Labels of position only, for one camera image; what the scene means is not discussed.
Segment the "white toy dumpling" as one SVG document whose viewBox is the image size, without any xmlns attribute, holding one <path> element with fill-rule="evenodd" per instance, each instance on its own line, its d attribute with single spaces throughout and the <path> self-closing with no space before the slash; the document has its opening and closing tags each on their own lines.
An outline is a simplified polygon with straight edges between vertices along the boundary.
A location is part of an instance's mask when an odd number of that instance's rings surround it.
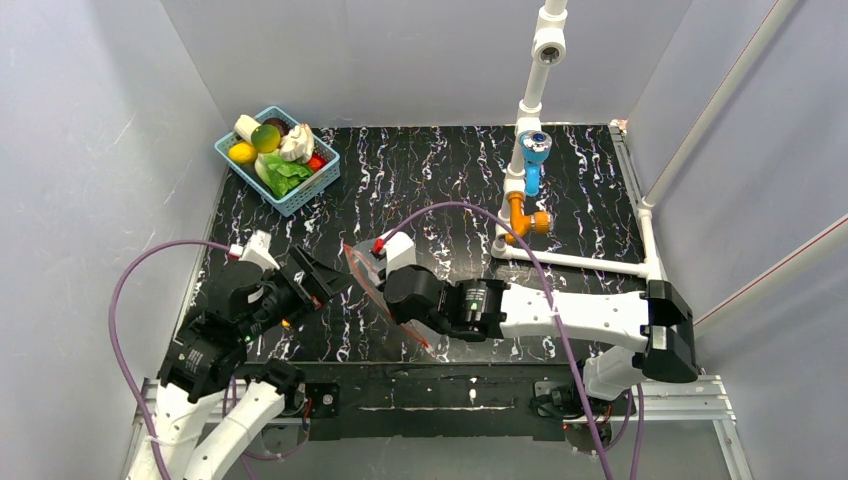
<svg viewBox="0 0 848 480">
<path fill-rule="evenodd" d="M 315 138 L 310 126 L 306 123 L 292 127 L 285 135 L 279 146 L 281 157 L 292 163 L 307 163 L 314 153 Z"/>
</svg>

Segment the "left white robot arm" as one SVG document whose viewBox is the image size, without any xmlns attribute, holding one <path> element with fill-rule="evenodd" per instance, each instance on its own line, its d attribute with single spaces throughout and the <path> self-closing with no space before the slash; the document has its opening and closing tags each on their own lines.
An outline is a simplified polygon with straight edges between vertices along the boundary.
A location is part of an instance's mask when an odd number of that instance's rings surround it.
<svg viewBox="0 0 848 480">
<path fill-rule="evenodd" d="M 212 411 L 224 406 L 249 345 L 268 330 L 297 325 L 344 291 L 351 277 L 290 249 L 283 262 L 264 233 L 225 252 L 224 291 L 183 322 L 160 367 L 154 404 L 131 388 L 148 434 L 126 474 L 129 479 L 221 479 L 287 406 L 307 404 L 305 374 L 272 359 L 246 377 L 247 388 L 209 433 Z"/>
</svg>

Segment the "clear zip bag orange zipper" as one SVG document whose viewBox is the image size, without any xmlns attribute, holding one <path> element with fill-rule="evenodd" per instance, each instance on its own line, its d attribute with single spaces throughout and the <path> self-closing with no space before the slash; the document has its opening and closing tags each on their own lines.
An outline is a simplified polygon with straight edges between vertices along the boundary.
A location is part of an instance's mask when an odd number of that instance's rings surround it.
<svg viewBox="0 0 848 480">
<path fill-rule="evenodd" d="M 418 327 L 422 327 L 423 324 L 417 320 L 397 325 L 391 318 L 382 292 L 388 275 L 385 275 L 383 272 L 377 272 L 376 261 L 371 255 L 371 247 L 375 240 L 369 239 L 355 245 L 343 245 L 344 258 L 347 261 L 352 278 L 363 288 L 364 292 L 379 308 L 381 314 L 388 319 L 390 324 L 399 327 L 419 343 L 428 354 L 432 354 L 434 352 L 433 343 L 438 342 L 438 336 L 436 334 L 422 334 Z"/>
</svg>

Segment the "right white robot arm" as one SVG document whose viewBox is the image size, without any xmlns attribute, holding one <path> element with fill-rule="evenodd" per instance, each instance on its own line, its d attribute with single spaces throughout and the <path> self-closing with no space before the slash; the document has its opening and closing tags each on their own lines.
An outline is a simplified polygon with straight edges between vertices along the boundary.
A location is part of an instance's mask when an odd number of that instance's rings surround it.
<svg viewBox="0 0 848 480">
<path fill-rule="evenodd" d="M 397 323 L 415 320 L 467 342 L 558 336 L 609 345 L 580 371 L 593 399 L 612 401 L 645 379 L 685 384 L 699 376 L 691 309 L 667 281 L 622 294 L 547 295 L 502 280 L 452 284 L 409 265 L 390 273 L 380 291 Z"/>
</svg>

